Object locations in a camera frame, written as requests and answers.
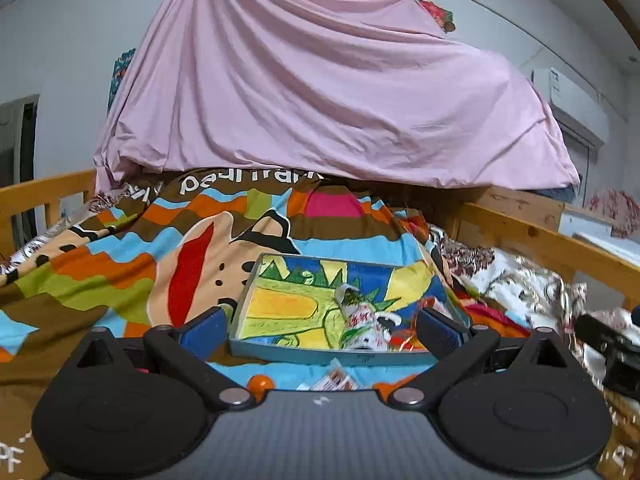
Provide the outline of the colourful cartoon blanket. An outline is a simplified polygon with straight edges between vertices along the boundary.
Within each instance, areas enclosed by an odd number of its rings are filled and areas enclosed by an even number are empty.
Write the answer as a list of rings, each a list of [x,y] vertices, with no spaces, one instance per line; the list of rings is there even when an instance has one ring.
[[[425,247],[429,224],[401,199],[398,185],[297,170],[153,174],[28,243],[1,268],[2,477],[46,471],[29,433],[32,411],[92,328],[138,338],[211,307],[232,325],[263,254],[423,261],[447,284]],[[448,287],[469,315],[464,295]]]

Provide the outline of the white air conditioner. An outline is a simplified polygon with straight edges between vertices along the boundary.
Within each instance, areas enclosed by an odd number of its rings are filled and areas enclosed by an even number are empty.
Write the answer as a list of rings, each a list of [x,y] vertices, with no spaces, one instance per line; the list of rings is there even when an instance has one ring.
[[[564,130],[596,150],[608,143],[608,116],[578,84],[553,67],[533,70],[532,83],[548,101],[556,121]]]

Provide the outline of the wooden bed rail left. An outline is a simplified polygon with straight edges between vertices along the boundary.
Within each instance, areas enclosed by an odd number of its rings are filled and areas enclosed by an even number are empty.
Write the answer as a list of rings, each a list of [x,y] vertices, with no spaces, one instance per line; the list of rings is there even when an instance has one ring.
[[[16,251],[11,219],[32,208],[44,207],[46,226],[61,219],[61,200],[82,194],[87,203],[93,196],[96,170],[75,171],[62,176],[31,180],[1,189],[1,255],[9,257]]]

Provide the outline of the white green snack packet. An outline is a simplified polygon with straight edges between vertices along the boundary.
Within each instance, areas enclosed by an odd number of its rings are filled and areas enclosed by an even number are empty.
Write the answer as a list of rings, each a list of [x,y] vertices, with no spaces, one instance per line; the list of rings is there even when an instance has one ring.
[[[358,288],[349,284],[341,285],[335,291],[334,298],[345,322],[340,336],[340,348],[386,352],[388,340],[385,328],[378,322],[371,301]]]

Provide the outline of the pink draped sheet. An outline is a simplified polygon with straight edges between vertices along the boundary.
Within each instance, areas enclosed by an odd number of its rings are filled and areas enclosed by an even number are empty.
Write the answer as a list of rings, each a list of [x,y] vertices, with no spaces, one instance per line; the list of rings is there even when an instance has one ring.
[[[534,86],[447,38],[416,0],[164,0],[94,163],[99,190],[209,167],[439,188],[579,181]]]

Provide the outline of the floral quilt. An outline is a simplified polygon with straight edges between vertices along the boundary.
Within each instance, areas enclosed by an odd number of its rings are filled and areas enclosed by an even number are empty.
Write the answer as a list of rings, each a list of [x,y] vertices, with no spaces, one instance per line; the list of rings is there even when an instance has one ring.
[[[637,479],[639,402],[605,387],[604,356],[573,334],[575,318],[588,312],[587,285],[568,284],[560,274],[499,248],[469,248],[432,224],[425,247],[447,284],[464,295],[460,304],[472,318],[484,316],[511,337],[538,326],[567,336],[570,351],[603,393],[612,418],[612,436],[597,471],[607,479]]]

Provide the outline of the orange tangerine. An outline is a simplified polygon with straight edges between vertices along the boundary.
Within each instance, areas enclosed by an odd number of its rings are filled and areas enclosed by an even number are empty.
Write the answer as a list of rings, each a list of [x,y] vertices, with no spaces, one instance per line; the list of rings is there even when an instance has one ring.
[[[257,403],[262,403],[266,394],[276,388],[276,385],[268,375],[256,374],[248,380],[246,388]]]

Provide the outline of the grey door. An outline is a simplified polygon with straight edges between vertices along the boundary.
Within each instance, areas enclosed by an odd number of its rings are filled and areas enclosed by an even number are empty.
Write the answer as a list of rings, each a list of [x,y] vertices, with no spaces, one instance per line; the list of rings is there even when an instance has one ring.
[[[39,96],[1,104],[1,187],[29,182],[35,177],[35,140]],[[1,213],[1,257],[9,258],[37,235],[36,212]]]

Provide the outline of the clear biscuit packet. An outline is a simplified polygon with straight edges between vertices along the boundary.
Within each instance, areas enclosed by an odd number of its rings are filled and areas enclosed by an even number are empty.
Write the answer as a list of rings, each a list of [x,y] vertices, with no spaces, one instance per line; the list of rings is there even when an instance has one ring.
[[[334,359],[329,371],[314,384],[304,382],[297,387],[298,391],[355,391],[360,388],[358,382],[347,373],[342,364]]]

